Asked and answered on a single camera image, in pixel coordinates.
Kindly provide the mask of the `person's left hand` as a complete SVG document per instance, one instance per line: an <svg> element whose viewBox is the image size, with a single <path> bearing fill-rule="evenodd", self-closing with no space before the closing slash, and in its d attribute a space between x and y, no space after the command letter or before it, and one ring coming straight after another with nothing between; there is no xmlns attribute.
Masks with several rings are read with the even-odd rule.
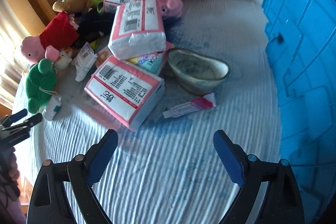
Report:
<svg viewBox="0 0 336 224"><path fill-rule="evenodd" d="M17 183L19 171L14 151L14 147L1 151L1 187L12 201L20 196Z"/></svg>

